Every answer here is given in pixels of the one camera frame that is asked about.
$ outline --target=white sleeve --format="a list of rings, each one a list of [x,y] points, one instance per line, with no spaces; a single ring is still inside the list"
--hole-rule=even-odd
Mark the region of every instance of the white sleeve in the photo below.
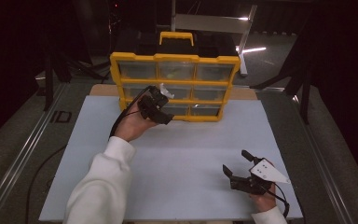
[[[125,140],[110,137],[105,152],[94,157],[89,172],[72,191],[63,223],[121,224],[135,151]]]
[[[283,214],[278,206],[268,210],[267,212],[252,214],[256,224],[286,224]]]

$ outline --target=organizer handle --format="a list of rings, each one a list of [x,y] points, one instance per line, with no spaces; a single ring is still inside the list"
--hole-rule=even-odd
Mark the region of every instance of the organizer handle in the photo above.
[[[163,38],[170,38],[170,39],[189,39],[191,42],[191,46],[194,46],[193,41],[193,34],[185,33],[185,32],[161,32],[159,35],[159,44],[161,45]]]

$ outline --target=hand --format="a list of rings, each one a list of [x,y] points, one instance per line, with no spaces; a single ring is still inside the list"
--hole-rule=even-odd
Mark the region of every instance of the hand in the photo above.
[[[275,194],[274,184],[271,185],[269,191]],[[249,197],[254,201],[255,207],[258,212],[267,212],[268,210],[274,208],[277,205],[275,197],[268,193],[265,193],[263,195],[249,194]]]
[[[138,104],[135,103],[118,124],[115,136],[130,142],[140,137],[144,131],[156,126],[157,123],[151,119],[144,119],[139,111]]]

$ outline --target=light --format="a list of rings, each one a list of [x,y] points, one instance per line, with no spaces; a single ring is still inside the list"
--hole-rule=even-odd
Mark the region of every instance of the light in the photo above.
[[[242,53],[249,53],[249,52],[255,52],[255,51],[261,51],[266,50],[267,48],[255,48],[255,49],[244,49]]]

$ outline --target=table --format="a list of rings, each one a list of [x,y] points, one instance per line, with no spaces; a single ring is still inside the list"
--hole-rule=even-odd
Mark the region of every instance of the table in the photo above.
[[[86,98],[40,220],[63,219],[72,189],[87,173],[93,155],[104,150],[120,113],[118,97],[107,96],[114,94],[111,88],[97,86]],[[131,142],[138,151],[131,165],[126,221],[251,219],[250,213],[255,212],[252,201],[246,193],[230,189],[222,165],[234,175],[249,176],[253,164],[241,156],[241,150],[246,149],[273,161],[278,170],[289,175],[261,102],[253,93],[249,93],[252,100],[238,99],[241,91],[233,92],[219,122],[173,120]],[[302,217],[293,187],[280,186],[291,204],[288,218]],[[283,204],[278,205],[283,211]]]

